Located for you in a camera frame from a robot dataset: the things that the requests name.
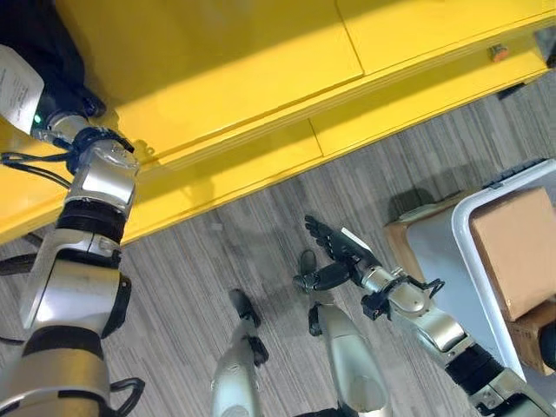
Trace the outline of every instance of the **white paper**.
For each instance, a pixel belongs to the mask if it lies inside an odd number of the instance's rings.
[[[0,115],[29,134],[44,81],[12,48],[0,45]]]

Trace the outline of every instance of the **cardboard box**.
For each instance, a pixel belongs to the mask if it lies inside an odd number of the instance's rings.
[[[471,231],[507,321],[556,293],[556,217],[543,188],[479,208]]]
[[[521,361],[543,375],[554,370],[548,367],[540,353],[540,331],[556,321],[556,303],[545,301],[515,322],[508,322],[507,329],[512,336],[513,345]]]

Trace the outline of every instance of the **white bin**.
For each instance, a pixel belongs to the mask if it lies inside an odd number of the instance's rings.
[[[556,160],[518,171],[519,168],[507,171],[499,181],[455,207],[412,224],[407,241],[426,280],[446,281],[435,296],[438,306],[458,320],[502,365],[525,378],[556,406],[556,374],[543,377],[520,364],[469,228],[469,218],[475,209],[514,190],[542,186],[556,203]]]

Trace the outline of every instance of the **floor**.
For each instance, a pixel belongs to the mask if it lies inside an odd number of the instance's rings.
[[[128,245],[122,263],[134,284],[128,319],[104,347],[112,380],[147,381],[132,415],[209,414],[211,375],[238,322],[227,300],[236,287],[253,297],[264,320],[270,360],[258,374],[265,415],[333,407],[324,347],[309,336],[307,300],[291,285],[298,254],[312,245],[303,215],[347,226],[393,267],[382,227],[399,214],[525,160],[556,156],[555,86],[552,73],[503,101],[481,99]],[[1,247],[0,257],[30,250],[16,241]],[[1,283],[2,335],[22,332],[17,300],[24,282],[14,276]],[[414,339],[386,319],[362,315],[358,288],[345,284],[334,297],[368,335],[394,415],[477,415]],[[0,366],[13,353],[0,346]]]

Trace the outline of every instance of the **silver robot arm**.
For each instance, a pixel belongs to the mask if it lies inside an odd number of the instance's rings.
[[[388,273],[370,247],[346,229],[333,230],[312,216],[306,217],[306,228],[334,263],[296,277],[298,285],[320,290],[351,280],[365,288],[369,292],[361,300],[365,315],[376,320],[386,314],[414,334],[481,414],[556,417],[556,410],[532,387],[502,367],[454,318],[435,306],[433,296],[443,281],[423,284],[401,269]]]
[[[101,339],[123,324],[129,302],[131,282],[118,267],[139,165],[124,139],[83,117],[50,128],[42,139],[65,142],[75,178],[30,272],[20,309],[29,338],[2,372],[0,415],[124,416],[144,382],[110,384]],[[132,395],[112,410],[110,392],[126,388]]]
[[[503,368],[456,320],[437,308],[429,289],[401,269],[390,274],[383,267],[370,268],[361,285],[371,293],[361,301],[365,314],[374,320],[386,313],[414,334],[481,414],[556,416],[556,410],[514,371]]]

